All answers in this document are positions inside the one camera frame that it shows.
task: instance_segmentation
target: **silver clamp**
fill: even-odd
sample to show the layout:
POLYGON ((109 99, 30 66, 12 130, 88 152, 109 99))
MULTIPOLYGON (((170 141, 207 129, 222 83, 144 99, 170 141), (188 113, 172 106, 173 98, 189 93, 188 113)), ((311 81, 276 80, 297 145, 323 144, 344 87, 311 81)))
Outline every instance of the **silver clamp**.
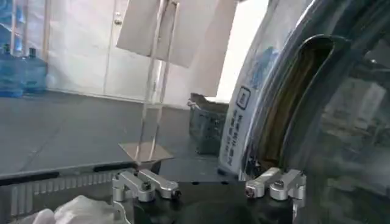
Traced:
POLYGON ((138 178, 143 181, 151 182, 156 187, 164 199, 176 200, 181 196, 179 185, 174 181, 168 181, 150 170, 141 170, 138 172, 138 178))
POLYGON ((265 194, 265 190, 270 184, 278 180, 282 176, 282 171, 279 168, 270 168, 260 177, 250 180, 245 183, 245 193, 248 198, 261 198, 265 194))
POLYGON ((286 200, 288 196, 303 200, 306 193, 306 176, 299 170, 290 170, 269 187, 269 194, 275 200, 286 200))
POLYGON ((303 200, 306 193, 306 176, 299 170, 290 170, 282 174, 279 168, 270 168, 260 177, 245 184, 248 198, 260 198, 269 188, 270 196, 278 201, 293 199, 303 200))
POLYGON ((129 171, 125 171, 112 179, 113 200, 126 200, 126 190, 132 194, 132 198, 137 198, 142 202, 149 202, 155 198, 155 187, 150 182, 143 182, 129 171))
POLYGON ((113 206, 125 224, 134 224, 134 198, 141 202, 153 201, 156 190, 165 199, 175 200, 181 195, 176 182, 168 181, 149 170, 139 171, 137 177, 129 171, 122 172, 113 177, 112 185, 113 206), (126 197, 126 192, 130 193, 130 198, 126 197))

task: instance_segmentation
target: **white wall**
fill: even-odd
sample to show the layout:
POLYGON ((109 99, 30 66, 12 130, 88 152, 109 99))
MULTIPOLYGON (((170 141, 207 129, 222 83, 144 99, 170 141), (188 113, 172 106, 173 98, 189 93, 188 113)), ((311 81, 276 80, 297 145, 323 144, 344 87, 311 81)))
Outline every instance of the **white wall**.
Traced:
POLYGON ((48 87, 103 95, 114 1, 51 1, 48 87))
MULTIPOLYGON (((120 26, 113 26, 113 19, 123 16, 127 0, 51 2, 48 87, 92 96, 143 100, 149 59, 115 47, 120 26)), ((186 107, 191 92, 215 96, 217 88, 218 97, 230 98, 266 5, 267 1, 263 0, 239 4, 223 70, 205 66, 203 71, 210 73, 200 70, 201 75, 196 77, 194 70, 171 66, 165 103, 186 107)), ((224 41, 227 39, 216 43, 221 45, 224 41)))
POLYGON ((247 0, 237 7, 217 98, 230 100, 248 49, 265 16, 267 0, 247 0))

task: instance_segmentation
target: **machine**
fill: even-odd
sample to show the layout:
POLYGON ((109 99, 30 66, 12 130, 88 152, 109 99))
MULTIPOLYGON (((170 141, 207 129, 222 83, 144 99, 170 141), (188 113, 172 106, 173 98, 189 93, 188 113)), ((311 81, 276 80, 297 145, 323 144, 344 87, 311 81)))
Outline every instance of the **machine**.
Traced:
MULTIPOLYGON (((387 0, 271 0, 225 124, 220 168, 240 180, 117 169, 103 198, 131 224, 390 223, 389 12, 387 0)), ((28 189, 11 179, 1 192, 28 189)))

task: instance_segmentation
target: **metal clamp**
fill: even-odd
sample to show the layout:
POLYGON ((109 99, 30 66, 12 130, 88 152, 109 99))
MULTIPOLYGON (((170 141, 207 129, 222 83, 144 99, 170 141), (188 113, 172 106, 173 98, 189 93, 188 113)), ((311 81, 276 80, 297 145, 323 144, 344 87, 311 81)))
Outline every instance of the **metal clamp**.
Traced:
POLYGON ((278 201, 293 199, 302 200, 306 193, 306 176, 299 170, 290 170, 282 174, 279 168, 270 168, 260 177, 245 184, 245 193, 248 198, 260 198, 269 188, 270 196, 278 201))
POLYGON ((125 171, 112 179, 113 200, 126 200, 126 190, 130 190, 132 198, 137 198, 142 202, 149 202, 155 198, 155 187, 150 182, 143 182, 132 173, 125 171))
POLYGON ((176 200, 181 196, 179 185, 174 181, 168 181, 150 170, 141 170, 138 177, 143 181, 149 181, 156 190, 159 191, 162 198, 176 200))
POLYGON ((271 183, 282 176, 282 171, 279 168, 270 168, 260 177, 250 180, 245 184, 245 193, 248 198, 260 198, 265 194, 265 190, 271 183))
POLYGON ((306 176, 299 170, 290 170, 269 187, 269 194, 275 200, 286 200, 288 196, 303 200, 305 193, 306 176))

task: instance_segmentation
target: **metal rod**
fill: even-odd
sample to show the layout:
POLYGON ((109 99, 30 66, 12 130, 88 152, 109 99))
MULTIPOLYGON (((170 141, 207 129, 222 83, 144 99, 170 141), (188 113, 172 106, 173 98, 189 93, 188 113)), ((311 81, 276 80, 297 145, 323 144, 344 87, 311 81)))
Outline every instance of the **metal rod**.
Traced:
POLYGON ((166 84, 168 82, 168 74, 169 74, 169 67, 170 67, 170 61, 171 61, 171 56, 172 56, 172 43, 174 42, 174 37, 175 37, 175 31, 176 31, 176 21, 177 21, 177 15, 178 15, 178 10, 179 10, 179 3, 178 2, 171 2, 174 7, 175 7, 175 12, 174 12, 174 19, 172 23, 172 30, 171 30, 171 36, 169 38, 169 46, 168 46, 168 56, 166 59, 165 63, 165 68, 164 68, 164 75, 163 75, 163 84, 161 87, 161 94, 160 94, 160 103, 158 106, 158 115, 157 115, 157 126, 154 132, 153 136, 153 142, 152 142, 152 150, 149 155, 149 160, 152 160, 155 148, 156 148, 156 142, 158 139, 158 131, 160 130, 160 124, 161 124, 161 117, 163 115, 163 102, 165 98, 165 90, 166 90, 166 84))
POLYGON ((51 19, 51 0, 44 2, 44 21, 43 21, 43 42, 42 59, 47 63, 49 61, 49 37, 50 37, 50 19, 51 19))
POLYGON ((12 1, 12 27, 11 27, 11 49, 10 53, 13 55, 15 48, 15 29, 16 29, 16 11, 18 0, 12 1))
POLYGON ((27 34, 29 28, 29 0, 25 0, 25 4, 23 6, 23 15, 26 20, 23 27, 23 56, 27 54, 27 34))
POLYGON ((161 21, 162 21, 162 15, 164 10, 164 3, 165 0, 160 0, 160 6, 158 8, 157 12, 157 23, 156 23, 156 29, 154 30, 154 38, 152 43, 152 52, 151 52, 151 62, 149 64, 149 70, 147 73, 147 83, 146 83, 146 92, 145 92, 145 100, 142 110, 142 118, 141 118, 141 134, 140 139, 138 141, 137 150, 135 153, 135 161, 138 163, 138 157, 140 156, 140 152, 142 150, 142 143, 144 141, 144 129, 145 129, 145 120, 147 115, 147 108, 149 106, 149 98, 150 98, 150 91, 152 88, 152 78, 153 78, 153 71, 154 71, 154 63, 156 59, 157 54, 157 45, 158 45, 158 39, 160 36, 160 28, 161 28, 161 21))

